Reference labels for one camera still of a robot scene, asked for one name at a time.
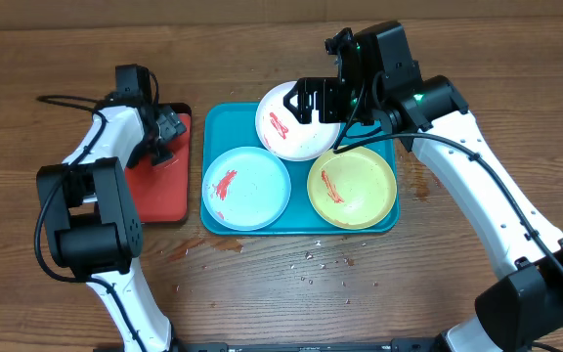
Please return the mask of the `light blue plate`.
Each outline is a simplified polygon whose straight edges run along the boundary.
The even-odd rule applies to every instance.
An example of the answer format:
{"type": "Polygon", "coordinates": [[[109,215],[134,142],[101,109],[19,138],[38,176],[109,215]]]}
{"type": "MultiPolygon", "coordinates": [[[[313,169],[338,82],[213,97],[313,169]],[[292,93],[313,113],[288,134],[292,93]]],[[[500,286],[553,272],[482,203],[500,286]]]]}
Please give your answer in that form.
{"type": "Polygon", "coordinates": [[[234,231],[263,229],[281,217],[291,195],[283,162],[266,149],[238,147],[216,157],[202,179],[203,207],[234,231]]]}

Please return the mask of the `white plate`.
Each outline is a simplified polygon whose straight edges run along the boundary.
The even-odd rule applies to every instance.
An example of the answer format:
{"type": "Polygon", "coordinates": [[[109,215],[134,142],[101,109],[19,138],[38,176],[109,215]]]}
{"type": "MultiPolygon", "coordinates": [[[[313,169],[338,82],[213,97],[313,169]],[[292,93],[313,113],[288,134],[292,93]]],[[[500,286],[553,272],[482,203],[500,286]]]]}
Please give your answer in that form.
{"type": "Polygon", "coordinates": [[[256,110],[255,127],[258,138],[272,154],[289,161],[306,161],[329,150],[340,132],[340,123],[320,123],[313,112],[310,124],[299,123],[283,105],[283,97],[295,81],[287,81],[271,89],[256,110]]]}

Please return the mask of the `yellow plate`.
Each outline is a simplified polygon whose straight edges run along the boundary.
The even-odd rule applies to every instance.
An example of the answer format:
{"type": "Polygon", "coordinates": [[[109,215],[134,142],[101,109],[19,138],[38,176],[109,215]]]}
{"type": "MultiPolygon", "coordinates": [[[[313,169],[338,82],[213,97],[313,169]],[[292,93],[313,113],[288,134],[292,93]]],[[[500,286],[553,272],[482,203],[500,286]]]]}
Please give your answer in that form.
{"type": "Polygon", "coordinates": [[[372,227],[390,214],[397,185],[390,164],[380,154],[359,147],[319,156],[307,176],[307,194],[327,223],[355,231],[372,227]]]}

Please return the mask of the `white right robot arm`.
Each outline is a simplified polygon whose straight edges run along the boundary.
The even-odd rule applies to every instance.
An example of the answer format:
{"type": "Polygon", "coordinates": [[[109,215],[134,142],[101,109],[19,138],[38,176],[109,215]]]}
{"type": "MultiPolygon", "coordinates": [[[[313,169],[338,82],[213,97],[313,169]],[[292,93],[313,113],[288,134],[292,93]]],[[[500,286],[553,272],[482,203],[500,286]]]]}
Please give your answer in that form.
{"type": "Polygon", "coordinates": [[[451,81],[422,77],[399,22],[343,29],[325,49],[337,74],[297,80],[284,106],[302,124],[371,126],[354,148],[399,140],[449,191],[497,276],[474,316],[441,332],[432,349],[528,351],[563,328],[563,233],[502,167],[451,81]]]}

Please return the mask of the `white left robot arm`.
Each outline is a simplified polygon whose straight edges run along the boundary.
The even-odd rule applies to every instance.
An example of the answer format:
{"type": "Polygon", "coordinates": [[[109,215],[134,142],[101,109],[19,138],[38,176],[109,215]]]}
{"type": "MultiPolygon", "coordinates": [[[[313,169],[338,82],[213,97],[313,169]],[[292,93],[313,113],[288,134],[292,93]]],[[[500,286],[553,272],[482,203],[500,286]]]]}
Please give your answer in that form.
{"type": "Polygon", "coordinates": [[[140,256],[147,223],[187,216],[192,110],[183,103],[86,106],[92,125],[62,163],[36,175],[35,256],[56,281],[91,288],[114,321],[123,351],[177,351],[140,256]],[[64,277],[47,265],[41,241],[64,277]]]}

